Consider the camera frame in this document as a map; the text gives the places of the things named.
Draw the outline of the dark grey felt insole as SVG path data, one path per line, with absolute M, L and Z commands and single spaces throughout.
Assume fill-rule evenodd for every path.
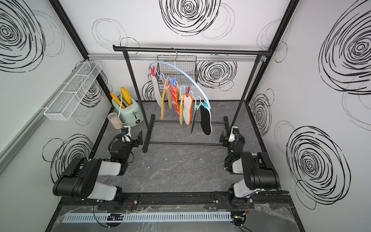
M 191 134 L 193 133 L 193 130 L 194 130 L 195 121 L 196 121 L 196 114 L 197 114 L 197 109 L 194 110 L 194 114 L 193 114 L 193 118 L 192 118 Z

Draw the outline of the black foam insole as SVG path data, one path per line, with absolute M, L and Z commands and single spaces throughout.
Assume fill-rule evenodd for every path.
M 209 108 L 205 108 L 203 106 L 200 107 L 200 110 L 202 130 L 206 135 L 210 135 L 212 133 L 211 111 Z

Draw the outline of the light blue clip hanger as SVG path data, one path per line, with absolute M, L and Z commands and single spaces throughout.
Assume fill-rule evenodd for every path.
M 188 78 L 193 84 L 194 86 L 200 91 L 200 93 L 202 94 L 202 96 L 205 98 L 205 100 L 207 101 L 210 109 L 211 109 L 211 105 L 210 105 L 210 102 L 209 102 L 209 99 L 208 97 L 206 96 L 206 94 L 204 93 L 204 91 L 202 90 L 202 88 L 197 84 L 197 82 L 188 74 L 186 73 L 185 71 L 183 71 L 182 69 L 178 68 L 176 66 L 176 59 L 174 60 L 174 64 L 170 64 L 168 62 L 165 62 L 165 61 L 156 61 L 156 62 L 153 62 L 150 64 L 148 70 L 150 71 L 150 67 L 152 67 L 155 63 L 162 63 L 162 64 L 165 64 L 165 65 L 168 65 L 174 69 L 176 69 L 177 71 L 179 71 L 181 74 L 183 74 L 186 78 Z

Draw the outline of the red orange-edged insole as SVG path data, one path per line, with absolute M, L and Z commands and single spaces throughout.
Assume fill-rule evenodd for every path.
M 172 100 L 173 108 L 175 109 L 178 117 L 180 117 L 177 87 L 173 84 L 171 84 L 170 86 L 170 93 L 171 93 L 171 100 Z

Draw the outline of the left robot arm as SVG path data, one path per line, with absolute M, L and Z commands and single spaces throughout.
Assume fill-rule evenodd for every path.
M 143 144 L 143 132 L 137 139 L 128 134 L 116 135 L 108 145 L 109 159 L 75 158 L 59 176 L 53 194 L 60 197 L 124 202 L 122 188 L 97 181 L 100 176 L 123 176 L 129 165 L 132 148 Z

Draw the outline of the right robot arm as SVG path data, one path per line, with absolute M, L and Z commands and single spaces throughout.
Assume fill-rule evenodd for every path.
M 232 184 L 229 188 L 229 202 L 234 199 L 249 198 L 261 191 L 279 189 L 279 175 L 268 153 L 244 151 L 245 137 L 238 127 L 233 126 L 229 136 L 222 134 L 220 141 L 228 149 L 224 169 L 232 175 L 243 176 L 241 181 Z

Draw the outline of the white orange-edged insole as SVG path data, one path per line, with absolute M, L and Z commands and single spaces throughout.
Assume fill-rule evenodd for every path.
M 190 125 L 191 123 L 191 111 L 192 111 L 192 105 L 193 105 L 193 99 L 190 95 L 184 94 L 184 100 L 183 100 L 183 119 L 184 122 L 187 125 Z

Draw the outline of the mint clothespin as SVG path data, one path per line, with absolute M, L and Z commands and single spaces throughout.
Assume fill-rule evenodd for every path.
M 195 100 L 194 110 L 197 111 L 199 108 L 200 108 L 200 105 L 198 104 L 197 100 Z

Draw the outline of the teal clothespin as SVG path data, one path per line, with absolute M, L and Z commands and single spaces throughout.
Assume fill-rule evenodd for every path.
M 210 107 L 209 107 L 209 105 L 208 105 L 208 103 L 207 103 L 206 100 L 204 100 L 204 102 L 202 103 L 202 105 L 203 105 L 203 107 L 204 107 L 205 109 L 210 109 Z

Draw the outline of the purple clothespin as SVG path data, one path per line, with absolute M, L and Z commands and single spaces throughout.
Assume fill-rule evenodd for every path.
M 188 86 L 188 87 L 185 88 L 185 94 L 186 94 L 185 96 L 186 96 L 186 97 L 189 96 L 189 92 L 190 92 L 190 90 L 191 90 L 191 86 Z

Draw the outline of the black garment rack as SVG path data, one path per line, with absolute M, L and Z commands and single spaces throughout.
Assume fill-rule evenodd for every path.
M 146 139 L 144 140 L 143 148 L 142 151 L 143 153 L 146 153 L 148 151 L 148 147 L 150 144 L 154 145 L 189 145 L 189 146 L 227 146 L 227 140 L 229 139 L 231 133 L 233 132 L 232 127 L 234 126 L 237 117 L 239 115 L 240 109 L 242 107 L 242 104 L 245 101 L 245 97 L 248 93 L 248 90 L 250 88 L 251 82 L 253 80 L 253 77 L 256 74 L 256 71 L 258 69 L 258 65 L 261 62 L 262 57 L 266 58 L 266 61 L 263 63 L 264 65 L 269 63 L 269 59 L 271 58 L 273 51 L 268 50 L 268 51 L 250 51 L 250 50 L 215 50 L 215 49 L 183 49 L 183 48 L 146 48 L 146 47 L 127 47 L 127 46 L 116 46 L 113 45 L 113 50 L 116 52 L 122 52 L 124 59 L 126 61 L 128 71 L 132 80 L 132 83 L 134 85 L 135 92 L 138 97 L 139 105 L 140 108 L 143 112 L 144 115 L 144 121 L 146 123 L 147 127 L 147 133 L 146 133 Z M 237 107 L 236 113 L 234 115 L 234 118 L 232 120 L 232 123 L 229 124 L 228 118 L 224 117 L 224 124 L 225 124 L 225 130 L 226 130 L 226 135 L 221 134 L 221 139 L 218 143 L 180 143 L 180 142 L 157 142 L 157 141 L 151 141 L 151 135 L 152 135 L 152 130 L 154 123 L 157 122 L 155 120 L 155 115 L 152 114 L 150 120 L 147 119 L 145 109 L 143 106 L 142 99 L 139 94 L 137 82 L 135 79 L 134 71 L 132 69 L 132 65 L 130 62 L 130 57 L 129 57 L 129 52 L 154 52 L 154 53 L 184 53 L 184 54 L 217 54 L 217 55 L 226 55 L 226 56 L 231 56 L 231 55 L 242 55 L 242 56 L 255 56 L 255 62 L 254 66 L 252 68 L 252 71 L 249 75 L 249 79 L 247 81 L 247 84 L 244 88 L 242 97 L 240 99 L 239 105 Z

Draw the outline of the blue clothespin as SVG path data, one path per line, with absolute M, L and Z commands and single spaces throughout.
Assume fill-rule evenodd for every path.
M 177 84 L 176 84 L 176 77 L 173 77 L 173 78 L 170 78 L 170 88 L 176 88 L 177 87 Z

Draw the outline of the mint green toaster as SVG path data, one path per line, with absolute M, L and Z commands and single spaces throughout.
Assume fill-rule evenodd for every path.
M 114 99 L 112 99 L 111 102 L 116 112 L 120 113 L 121 121 L 128 126 L 134 127 L 144 121 L 143 112 L 140 105 L 135 100 L 132 100 L 132 104 L 125 108 L 121 108 Z

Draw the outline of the red clothespin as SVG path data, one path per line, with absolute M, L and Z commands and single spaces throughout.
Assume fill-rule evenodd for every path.
M 156 77 L 156 67 L 155 66 L 150 67 L 150 71 L 151 71 L 152 76 Z

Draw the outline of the yellow insole in toaster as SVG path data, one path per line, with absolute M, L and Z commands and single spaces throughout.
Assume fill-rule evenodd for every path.
M 131 97 L 130 97 L 128 90 L 124 87 L 121 87 L 120 91 L 121 91 L 122 100 L 126 103 L 126 105 L 128 106 L 132 105 Z

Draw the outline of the clear plastic cup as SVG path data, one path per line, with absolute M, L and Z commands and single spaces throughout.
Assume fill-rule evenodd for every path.
M 109 113 L 107 115 L 107 119 L 116 130 L 120 130 L 124 126 L 123 123 L 121 123 L 120 118 L 116 112 Z

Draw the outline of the orange-yellow insole in toaster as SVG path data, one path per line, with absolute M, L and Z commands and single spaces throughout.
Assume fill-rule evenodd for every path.
M 122 101 L 113 93 L 113 92 L 110 92 L 110 95 L 112 97 L 112 99 L 114 100 L 114 102 L 120 106 L 121 108 L 125 109 L 125 105 L 122 103 Z

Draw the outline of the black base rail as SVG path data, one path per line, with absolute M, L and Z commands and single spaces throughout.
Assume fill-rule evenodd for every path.
M 269 204 L 293 208 L 287 191 L 263 191 L 247 199 L 233 198 L 228 192 L 160 192 L 123 193 L 116 202 L 91 199 L 62 198 L 58 208 L 63 206 L 97 206 L 99 210 L 139 210 L 145 206 L 190 206 L 200 205 L 212 209 L 248 210 L 256 205 Z

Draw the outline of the white mesh wall shelf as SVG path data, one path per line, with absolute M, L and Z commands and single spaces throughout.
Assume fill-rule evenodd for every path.
M 44 116 L 52 121 L 67 121 L 79 105 L 87 108 L 97 106 L 102 99 L 102 89 L 97 82 L 101 71 L 101 64 L 97 61 L 79 63 L 44 111 Z

